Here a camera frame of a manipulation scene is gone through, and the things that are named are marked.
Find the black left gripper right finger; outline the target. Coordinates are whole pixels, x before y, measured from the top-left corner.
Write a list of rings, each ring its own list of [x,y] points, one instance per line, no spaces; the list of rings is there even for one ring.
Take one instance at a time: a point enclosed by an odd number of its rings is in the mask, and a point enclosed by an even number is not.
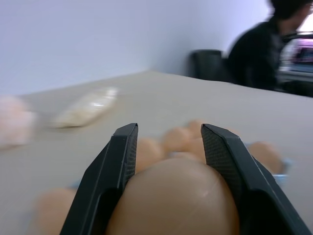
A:
[[[232,132],[201,127],[206,163],[226,181],[234,198],[242,235],[309,235],[311,231],[272,174]]]

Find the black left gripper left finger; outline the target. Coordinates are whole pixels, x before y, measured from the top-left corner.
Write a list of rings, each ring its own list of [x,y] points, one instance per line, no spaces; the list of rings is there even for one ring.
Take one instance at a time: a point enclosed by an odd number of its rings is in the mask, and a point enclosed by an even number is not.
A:
[[[135,174],[138,125],[118,128],[85,171],[62,235],[103,235],[129,179]]]

